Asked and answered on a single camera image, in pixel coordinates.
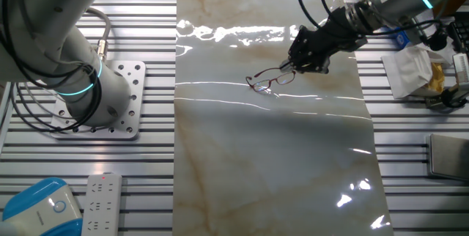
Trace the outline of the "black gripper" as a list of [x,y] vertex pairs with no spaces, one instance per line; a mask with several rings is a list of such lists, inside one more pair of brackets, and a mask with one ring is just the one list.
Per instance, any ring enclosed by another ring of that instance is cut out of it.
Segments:
[[280,64],[280,71],[328,74],[329,56],[338,51],[355,51],[366,42],[367,39],[357,34],[349,23],[346,9],[337,8],[317,30],[305,26],[299,28],[287,59]]

